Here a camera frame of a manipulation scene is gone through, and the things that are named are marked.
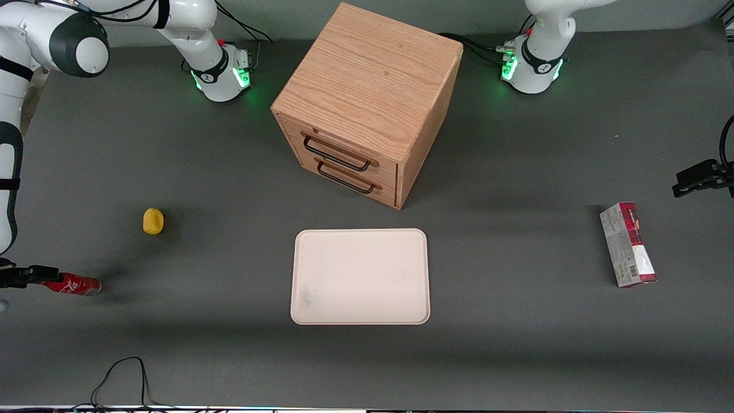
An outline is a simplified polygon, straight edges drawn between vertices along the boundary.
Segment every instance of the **gray tabletop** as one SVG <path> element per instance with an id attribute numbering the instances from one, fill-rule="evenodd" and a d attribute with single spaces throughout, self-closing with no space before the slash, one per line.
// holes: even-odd
<path id="1" fill-rule="evenodd" d="M 541 96 L 466 54 L 400 212 L 298 166 L 269 105 L 308 46 L 263 45 L 254 88 L 226 104 L 172 48 L 51 76 L 7 257 L 104 286 L 0 291 L 2 403 L 87 401 L 136 355 L 156 399 L 180 405 L 734 409 L 734 200 L 670 189 L 716 157 L 734 112 L 720 24 L 580 34 Z M 638 204 L 657 284 L 614 283 L 597 214 L 619 201 Z M 148 207 L 166 215 L 158 237 L 141 230 Z M 429 322 L 294 324 L 296 235 L 383 227 L 428 236 Z M 137 403 L 135 369 L 101 402 Z"/>

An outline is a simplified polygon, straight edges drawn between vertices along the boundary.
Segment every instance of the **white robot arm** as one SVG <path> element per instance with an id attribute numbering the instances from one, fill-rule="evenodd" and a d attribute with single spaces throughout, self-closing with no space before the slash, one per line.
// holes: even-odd
<path id="1" fill-rule="evenodd" d="M 523 93 L 541 93 L 559 75 L 563 53 L 576 34 L 576 20 L 571 14 L 584 9 L 606 6 L 617 0 L 525 0 L 537 22 L 532 34 L 520 35 L 505 42 L 508 50 L 502 80 Z"/>
<path id="2" fill-rule="evenodd" d="M 21 107 L 29 82 L 41 66 L 71 76 L 102 74 L 109 44 L 98 18 L 158 29 L 212 101 L 231 100 L 250 86 L 247 51 L 220 44 L 211 33 L 217 19 L 214 0 L 0 0 L 0 255 L 17 233 Z"/>

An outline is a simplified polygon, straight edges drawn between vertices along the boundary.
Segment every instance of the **cardboard box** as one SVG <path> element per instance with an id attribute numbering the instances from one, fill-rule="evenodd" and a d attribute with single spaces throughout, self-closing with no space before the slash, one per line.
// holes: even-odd
<path id="1" fill-rule="evenodd" d="M 657 281 L 640 236 L 635 203 L 620 202 L 602 212 L 600 217 L 617 285 L 628 288 Z"/>

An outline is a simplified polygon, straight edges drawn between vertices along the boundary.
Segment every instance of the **drawer handle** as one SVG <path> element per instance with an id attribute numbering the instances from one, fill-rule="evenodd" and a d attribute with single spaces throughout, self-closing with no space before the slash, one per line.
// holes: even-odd
<path id="1" fill-rule="evenodd" d="M 369 189 L 364 190 L 364 189 L 358 187 L 357 185 L 350 184 L 347 181 L 344 181 L 343 179 L 337 178 L 336 176 L 332 175 L 331 173 L 326 173 L 326 172 L 322 171 L 321 170 L 321 167 L 322 166 L 324 166 L 324 163 L 323 162 L 319 162 L 319 166 L 316 167 L 316 170 L 321 174 L 321 176 L 324 176 L 324 177 L 326 177 L 328 179 L 331 179 L 332 181 L 334 181 L 334 182 L 336 182 L 338 184 L 342 184 L 345 187 L 348 187 L 350 190 L 355 190 L 355 191 L 357 191 L 359 193 L 362 193 L 364 195 L 369 195 L 369 194 L 372 193 L 372 191 L 374 191 L 374 184 L 370 185 L 369 186 Z"/>
<path id="2" fill-rule="evenodd" d="M 306 135 L 306 139 L 303 140 L 303 145 L 306 147 L 306 149 L 309 150 L 310 152 L 313 152 L 313 153 L 317 154 L 317 155 L 321 155 L 322 157 L 328 159 L 329 161 L 338 163 L 341 166 L 344 166 L 344 167 L 349 168 L 351 170 L 355 170 L 357 172 L 364 172 L 365 170 L 367 170 L 367 168 L 369 168 L 369 161 L 365 161 L 365 165 L 363 167 L 352 165 L 349 162 L 345 162 L 345 161 L 343 161 L 343 160 L 341 160 L 341 159 L 339 159 L 337 157 L 333 157 L 333 156 L 327 154 L 326 152 L 320 151 L 320 150 L 318 150 L 316 148 L 313 148 L 313 147 L 309 146 L 308 143 L 310 141 L 311 141 L 311 137 L 308 136 L 308 135 Z"/>

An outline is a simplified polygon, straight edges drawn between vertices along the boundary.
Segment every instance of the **yellow toy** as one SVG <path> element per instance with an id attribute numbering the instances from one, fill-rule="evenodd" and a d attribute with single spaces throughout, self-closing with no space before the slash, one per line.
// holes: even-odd
<path id="1" fill-rule="evenodd" d="M 148 208 L 142 216 L 142 230 L 150 235 L 160 234 L 163 231 L 163 212 L 156 208 Z"/>

